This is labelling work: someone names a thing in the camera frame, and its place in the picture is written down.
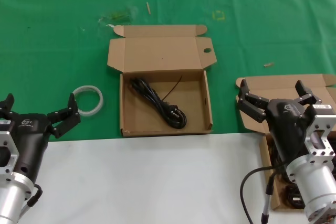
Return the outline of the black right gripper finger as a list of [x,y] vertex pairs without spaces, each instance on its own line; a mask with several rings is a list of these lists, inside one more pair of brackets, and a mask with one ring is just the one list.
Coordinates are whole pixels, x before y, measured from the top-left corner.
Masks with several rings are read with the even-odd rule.
[[298,98],[295,101],[301,105],[321,104],[322,100],[313,94],[312,90],[306,87],[301,80],[298,80],[295,85]]
[[250,93],[247,81],[243,79],[240,83],[238,93],[238,108],[258,123],[262,123],[266,119],[265,110],[269,104],[269,100]]

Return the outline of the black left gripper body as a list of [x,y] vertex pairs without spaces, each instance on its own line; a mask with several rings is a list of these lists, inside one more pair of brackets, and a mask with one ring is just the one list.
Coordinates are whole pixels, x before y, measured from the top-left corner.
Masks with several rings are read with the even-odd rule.
[[15,112],[1,113],[1,120],[10,121],[9,126],[1,125],[1,130],[9,130],[19,152],[13,171],[34,183],[48,146],[51,122],[45,114]]

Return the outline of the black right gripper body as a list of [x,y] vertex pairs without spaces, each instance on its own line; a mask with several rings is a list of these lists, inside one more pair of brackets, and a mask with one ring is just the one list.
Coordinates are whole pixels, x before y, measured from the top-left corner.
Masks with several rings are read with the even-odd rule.
[[291,162],[306,153],[303,143],[313,121],[315,98],[272,99],[265,107],[269,132],[283,162]]

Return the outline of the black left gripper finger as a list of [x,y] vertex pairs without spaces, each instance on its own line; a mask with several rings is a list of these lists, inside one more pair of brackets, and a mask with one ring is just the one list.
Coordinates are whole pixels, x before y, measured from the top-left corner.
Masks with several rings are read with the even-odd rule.
[[7,98],[1,101],[0,117],[1,119],[11,119],[13,116],[12,106],[14,104],[14,96],[9,93]]
[[67,107],[55,112],[47,114],[50,121],[50,132],[55,138],[60,138],[80,122],[78,105],[75,100],[75,95],[70,94]]

